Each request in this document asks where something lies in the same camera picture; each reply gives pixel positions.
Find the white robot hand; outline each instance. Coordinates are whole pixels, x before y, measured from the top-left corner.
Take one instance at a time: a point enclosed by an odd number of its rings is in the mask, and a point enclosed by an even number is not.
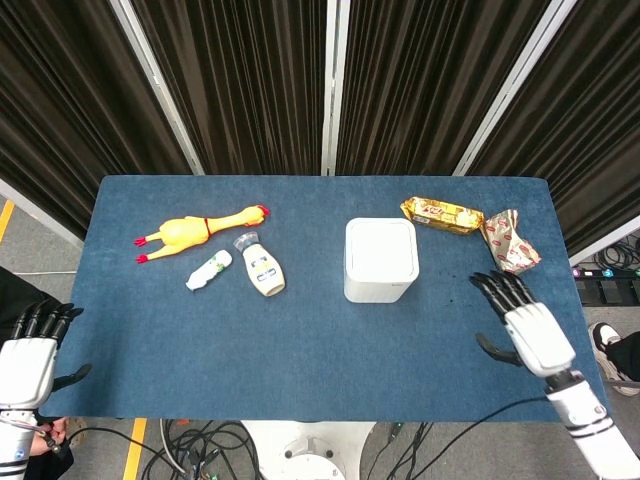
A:
[[[597,475],[640,478],[640,460],[582,374],[571,370],[576,354],[549,309],[512,273],[475,273],[470,280],[489,300],[516,351],[501,351],[479,333],[482,349],[495,360],[524,365],[546,381],[547,398]]]
[[[23,478],[34,432],[44,434],[35,410],[52,391],[80,381],[91,369],[83,365],[75,374],[54,380],[56,351],[82,309],[65,304],[45,314],[47,304],[25,310],[0,350],[0,477],[8,480]],[[58,448],[50,437],[46,440]]]

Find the small white bottle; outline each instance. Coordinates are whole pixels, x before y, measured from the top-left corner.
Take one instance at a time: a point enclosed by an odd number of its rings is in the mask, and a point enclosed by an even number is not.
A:
[[[231,254],[226,250],[220,250],[189,276],[187,288],[193,292],[204,287],[209,280],[231,265],[231,261]]]
[[[242,252],[253,286],[265,297],[270,297],[284,289],[284,275],[276,259],[259,242],[256,232],[248,232],[238,237],[233,245]]]

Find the blue tablecloth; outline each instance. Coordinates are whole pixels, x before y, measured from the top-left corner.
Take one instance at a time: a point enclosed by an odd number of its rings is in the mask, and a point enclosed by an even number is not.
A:
[[[43,413],[207,419],[470,421],[542,394],[525,369],[491,360],[485,332],[506,331],[467,280],[495,268],[479,232],[416,226],[420,276],[395,304],[343,295],[345,226],[354,217],[402,217],[427,196],[493,215],[517,208],[519,233],[542,256],[523,274],[572,342],[604,401],[602,382],[547,184],[531,178],[114,176],[102,182],[72,299],[85,308],[59,352],[57,374],[93,371],[55,393]],[[219,217],[262,203],[256,227],[278,259],[286,289],[264,298],[232,245],[247,231],[215,234],[179,255],[135,263],[133,239],[170,218]],[[189,274],[220,249],[233,264],[190,292]],[[555,421],[548,404],[496,418]]]

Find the candy wrapper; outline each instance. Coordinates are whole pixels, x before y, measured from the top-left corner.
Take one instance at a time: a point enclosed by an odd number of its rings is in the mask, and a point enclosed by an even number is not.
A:
[[[531,244],[518,236],[517,227],[518,211],[509,209],[488,219],[482,228],[496,265],[505,272],[524,272],[541,260]]]
[[[479,210],[432,198],[411,197],[400,208],[413,222],[455,233],[469,234],[480,228],[484,220]]]

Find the black curtain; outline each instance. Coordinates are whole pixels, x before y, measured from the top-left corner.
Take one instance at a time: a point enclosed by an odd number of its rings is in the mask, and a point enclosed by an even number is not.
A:
[[[640,215],[640,2],[578,3],[470,173],[546,178],[570,254]]]
[[[133,3],[207,173],[320,172],[325,0]]]
[[[354,0],[337,174],[453,172],[541,0]]]
[[[188,174],[106,1],[0,4],[0,177],[84,237],[102,177]]]

